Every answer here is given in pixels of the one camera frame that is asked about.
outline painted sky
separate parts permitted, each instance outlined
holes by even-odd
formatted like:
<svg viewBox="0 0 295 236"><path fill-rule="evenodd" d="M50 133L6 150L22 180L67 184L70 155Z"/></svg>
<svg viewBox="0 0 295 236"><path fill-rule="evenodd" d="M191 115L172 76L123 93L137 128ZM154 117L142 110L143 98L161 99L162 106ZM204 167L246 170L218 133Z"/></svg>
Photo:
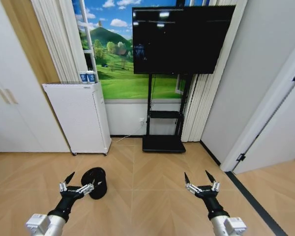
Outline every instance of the painted sky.
<svg viewBox="0 0 295 236"><path fill-rule="evenodd" d="M79 0L72 0L76 18L82 21ZM176 0L84 0L91 30L98 27L100 20L102 26L112 32L118 33L126 39L132 35L132 7L140 6L175 6Z"/></svg>

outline blue and white can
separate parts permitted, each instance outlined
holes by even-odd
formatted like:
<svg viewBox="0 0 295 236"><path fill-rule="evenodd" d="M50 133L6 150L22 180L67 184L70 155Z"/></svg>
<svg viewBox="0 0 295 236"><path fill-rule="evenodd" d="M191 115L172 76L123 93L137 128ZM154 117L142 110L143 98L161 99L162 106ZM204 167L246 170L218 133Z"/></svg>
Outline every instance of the blue and white can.
<svg viewBox="0 0 295 236"><path fill-rule="evenodd" d="M95 72L92 70L88 70L87 74L88 74L88 81L90 83L94 84L95 83Z"/></svg>
<svg viewBox="0 0 295 236"><path fill-rule="evenodd" d="M80 78L82 80L82 83L87 83L88 82L88 74L86 71L80 71Z"/></svg>

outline landscape mural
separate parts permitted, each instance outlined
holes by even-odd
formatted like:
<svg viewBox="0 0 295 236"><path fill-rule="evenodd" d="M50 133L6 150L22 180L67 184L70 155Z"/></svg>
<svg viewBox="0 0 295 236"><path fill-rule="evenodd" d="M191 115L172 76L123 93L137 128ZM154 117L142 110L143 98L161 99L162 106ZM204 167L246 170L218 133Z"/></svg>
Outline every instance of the landscape mural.
<svg viewBox="0 0 295 236"><path fill-rule="evenodd" d="M83 21L79 0L72 2L77 21ZM147 98L148 75L133 73L132 7L174 6L175 3L175 0L85 0L105 99ZM83 49L88 49L85 30L79 29ZM153 98L180 98L180 94L175 93L176 83L177 75L156 75L152 82Z"/></svg>

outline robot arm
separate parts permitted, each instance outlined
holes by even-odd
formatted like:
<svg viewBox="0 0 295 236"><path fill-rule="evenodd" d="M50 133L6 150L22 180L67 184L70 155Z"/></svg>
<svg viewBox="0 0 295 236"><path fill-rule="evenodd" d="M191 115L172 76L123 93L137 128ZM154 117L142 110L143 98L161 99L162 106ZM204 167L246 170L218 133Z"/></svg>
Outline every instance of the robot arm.
<svg viewBox="0 0 295 236"><path fill-rule="evenodd" d="M75 201L94 189L94 183L86 184L83 187L66 186L71 181L73 175L74 172L64 182L59 184L62 198L56 208L50 211L48 215L34 214L27 221L26 227L32 236L60 236L63 226L69 219L69 214Z"/></svg>
<svg viewBox="0 0 295 236"><path fill-rule="evenodd" d="M216 182L214 177L206 171L206 175L212 183L210 185L195 186L190 183L185 173L185 187L196 197L202 199L208 210L208 218L213 225L216 236L239 236L246 230L246 225L239 218L230 218L230 215L219 204L216 196L218 194L220 183Z"/></svg>

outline door frame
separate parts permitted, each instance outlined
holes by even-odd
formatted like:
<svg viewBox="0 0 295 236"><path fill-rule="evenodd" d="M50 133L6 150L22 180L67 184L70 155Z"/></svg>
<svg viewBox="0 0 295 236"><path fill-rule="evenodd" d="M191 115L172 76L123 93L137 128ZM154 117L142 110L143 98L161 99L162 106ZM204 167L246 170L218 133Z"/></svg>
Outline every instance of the door frame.
<svg viewBox="0 0 295 236"><path fill-rule="evenodd" d="M277 77L274 79L273 84L270 86L269 90L255 110L250 121L245 126L243 132L235 142L226 159L223 163L221 163L221 170L231 171L235 167L238 156L245 152L251 145L264 124L267 122L277 106L293 86L294 82L292 79L294 76L295 48L289 55L285 64L282 66Z"/></svg>

